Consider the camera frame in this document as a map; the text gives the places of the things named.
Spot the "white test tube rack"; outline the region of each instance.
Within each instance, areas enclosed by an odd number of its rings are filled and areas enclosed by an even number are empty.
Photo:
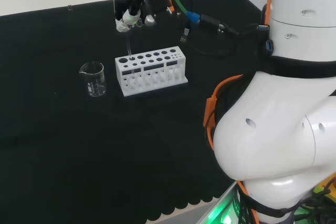
[[[179,47],[115,59],[117,78],[125,97],[187,83],[185,56]]]

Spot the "blue connector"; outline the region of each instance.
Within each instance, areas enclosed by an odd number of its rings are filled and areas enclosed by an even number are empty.
[[[191,20],[192,23],[198,23],[200,22],[199,19],[200,19],[200,15],[197,14],[197,13],[192,13],[192,12],[187,12],[186,16]]]

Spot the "small hole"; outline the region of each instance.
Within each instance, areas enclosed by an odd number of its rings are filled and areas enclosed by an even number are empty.
[[[321,132],[325,132],[326,131],[326,129],[324,128],[324,125],[322,123],[319,123],[319,130]]]
[[[247,118],[245,121],[248,124],[248,126],[253,127],[253,128],[257,127],[256,123],[253,122],[251,119]]]
[[[127,62],[127,59],[126,59],[126,58],[121,58],[121,59],[119,60],[119,62],[120,62],[120,63],[126,63],[126,62]]]

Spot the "green light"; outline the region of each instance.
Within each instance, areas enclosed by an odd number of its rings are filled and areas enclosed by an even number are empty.
[[[216,218],[217,216],[224,210],[225,208],[225,205],[221,205],[221,206],[218,206],[217,208],[215,208],[211,214],[209,214],[208,216],[208,223],[212,223]]]
[[[229,215],[222,216],[222,220],[220,222],[221,222],[220,224],[231,224],[231,218]]]

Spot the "black tablecloth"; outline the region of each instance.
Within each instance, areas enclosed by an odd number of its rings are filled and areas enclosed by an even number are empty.
[[[248,0],[194,2],[238,30],[260,18]],[[179,45],[189,83],[124,98],[114,59],[127,49],[112,1],[0,18],[1,224],[145,223],[228,188],[202,122],[216,85],[253,62],[248,42],[234,57],[200,55],[180,44],[181,18],[158,19],[132,33],[132,52]],[[197,28],[190,38],[205,51],[232,44]],[[105,66],[102,99],[80,88],[91,60]]]

